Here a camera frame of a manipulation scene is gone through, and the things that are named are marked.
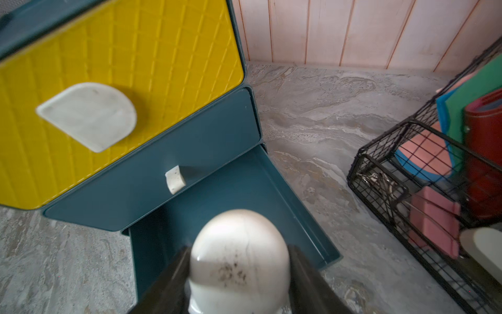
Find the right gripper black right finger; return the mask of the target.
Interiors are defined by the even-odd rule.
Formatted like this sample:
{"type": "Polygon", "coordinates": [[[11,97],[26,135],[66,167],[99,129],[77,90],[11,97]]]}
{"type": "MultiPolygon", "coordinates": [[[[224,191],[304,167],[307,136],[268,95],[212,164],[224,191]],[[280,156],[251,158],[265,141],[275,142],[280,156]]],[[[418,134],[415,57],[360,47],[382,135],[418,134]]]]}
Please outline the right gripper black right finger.
{"type": "Polygon", "coordinates": [[[352,310],[333,292],[298,246],[288,245],[288,252],[291,274],[289,299],[292,313],[352,314],[352,310]]]}

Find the yellow top drawer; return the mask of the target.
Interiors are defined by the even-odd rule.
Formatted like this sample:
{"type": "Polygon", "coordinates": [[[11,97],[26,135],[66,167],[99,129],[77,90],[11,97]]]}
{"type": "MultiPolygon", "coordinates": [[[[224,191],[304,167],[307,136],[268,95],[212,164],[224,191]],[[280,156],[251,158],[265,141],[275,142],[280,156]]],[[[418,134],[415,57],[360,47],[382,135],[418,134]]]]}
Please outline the yellow top drawer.
{"type": "Polygon", "coordinates": [[[30,1],[1,17],[1,205],[39,209],[244,80],[228,1],[30,1]]]}

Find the teal drawer cabinet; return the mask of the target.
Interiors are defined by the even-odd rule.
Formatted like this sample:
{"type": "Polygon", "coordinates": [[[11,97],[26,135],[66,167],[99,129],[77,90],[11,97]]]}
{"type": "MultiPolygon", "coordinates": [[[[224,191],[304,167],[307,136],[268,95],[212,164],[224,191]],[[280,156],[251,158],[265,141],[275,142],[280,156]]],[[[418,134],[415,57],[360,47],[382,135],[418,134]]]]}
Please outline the teal drawer cabinet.
{"type": "Polygon", "coordinates": [[[1,205],[119,231],[256,146],[228,1],[31,1],[1,19],[1,205]]]}

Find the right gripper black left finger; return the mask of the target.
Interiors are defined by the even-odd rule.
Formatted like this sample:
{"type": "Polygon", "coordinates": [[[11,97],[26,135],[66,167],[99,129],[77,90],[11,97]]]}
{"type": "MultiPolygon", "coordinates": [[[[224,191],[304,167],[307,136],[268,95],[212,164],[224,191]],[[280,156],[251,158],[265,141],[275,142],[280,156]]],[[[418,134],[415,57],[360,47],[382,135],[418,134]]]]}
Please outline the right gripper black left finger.
{"type": "Polygon", "coordinates": [[[185,285],[190,271],[190,247],[183,247],[153,285],[128,313],[188,313],[189,297],[185,285]]]}

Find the white round earphone case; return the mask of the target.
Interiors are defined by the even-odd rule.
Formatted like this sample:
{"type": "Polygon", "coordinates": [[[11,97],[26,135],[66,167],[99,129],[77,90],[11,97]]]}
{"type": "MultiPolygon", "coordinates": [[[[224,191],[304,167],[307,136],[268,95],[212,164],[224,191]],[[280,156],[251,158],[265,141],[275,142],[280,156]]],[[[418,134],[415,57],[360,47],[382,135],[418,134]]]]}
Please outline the white round earphone case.
{"type": "Polygon", "coordinates": [[[189,313],[277,313],[288,300],[290,255],[263,215],[234,209],[201,229],[190,254],[189,313]]]}

